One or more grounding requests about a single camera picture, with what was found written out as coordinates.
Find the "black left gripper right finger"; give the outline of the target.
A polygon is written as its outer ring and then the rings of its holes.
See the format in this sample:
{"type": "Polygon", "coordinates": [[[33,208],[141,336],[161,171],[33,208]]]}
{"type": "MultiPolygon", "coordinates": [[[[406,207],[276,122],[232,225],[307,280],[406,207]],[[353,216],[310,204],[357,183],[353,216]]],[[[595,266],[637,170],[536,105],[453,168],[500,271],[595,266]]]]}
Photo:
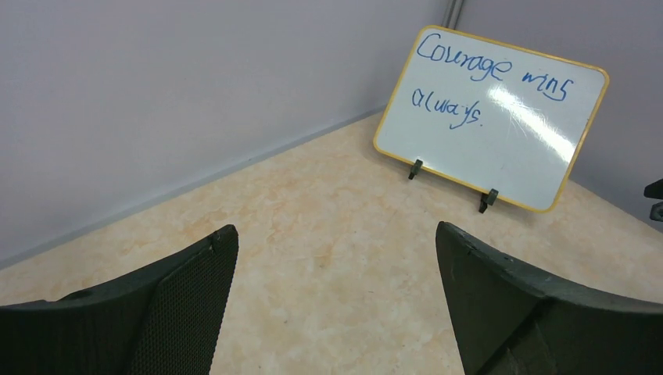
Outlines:
{"type": "Polygon", "coordinates": [[[661,373],[661,304],[556,276],[452,223],[435,247],[465,373],[661,373]]]}

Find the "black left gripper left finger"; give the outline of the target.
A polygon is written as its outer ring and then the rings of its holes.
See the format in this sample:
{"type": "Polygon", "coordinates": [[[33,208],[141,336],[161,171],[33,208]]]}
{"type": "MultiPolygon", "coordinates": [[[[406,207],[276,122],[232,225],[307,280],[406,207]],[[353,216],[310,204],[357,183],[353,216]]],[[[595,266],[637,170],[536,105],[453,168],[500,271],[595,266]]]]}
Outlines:
{"type": "Polygon", "coordinates": [[[227,225],[56,301],[1,308],[4,374],[207,374],[238,259],[227,225]]]}

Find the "yellow framed whiteboard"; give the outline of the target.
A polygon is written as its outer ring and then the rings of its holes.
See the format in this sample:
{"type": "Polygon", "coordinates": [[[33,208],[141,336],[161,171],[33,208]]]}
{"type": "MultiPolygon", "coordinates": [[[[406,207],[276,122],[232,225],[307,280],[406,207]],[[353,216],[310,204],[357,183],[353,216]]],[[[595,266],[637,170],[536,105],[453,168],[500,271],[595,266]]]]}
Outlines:
{"type": "Polygon", "coordinates": [[[610,77],[597,66],[429,25],[408,55],[375,149],[536,213],[569,178],[610,77]]]}

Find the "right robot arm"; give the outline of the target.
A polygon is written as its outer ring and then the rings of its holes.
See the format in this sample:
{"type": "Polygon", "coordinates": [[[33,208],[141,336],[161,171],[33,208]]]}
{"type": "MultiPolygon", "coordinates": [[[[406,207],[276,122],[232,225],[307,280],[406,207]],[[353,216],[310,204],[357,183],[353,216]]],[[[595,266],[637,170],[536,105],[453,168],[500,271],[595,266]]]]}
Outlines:
{"type": "Polygon", "coordinates": [[[655,202],[650,208],[649,218],[653,221],[661,222],[663,210],[663,179],[648,184],[643,190],[643,196],[645,198],[657,200],[657,202],[655,202]]]}

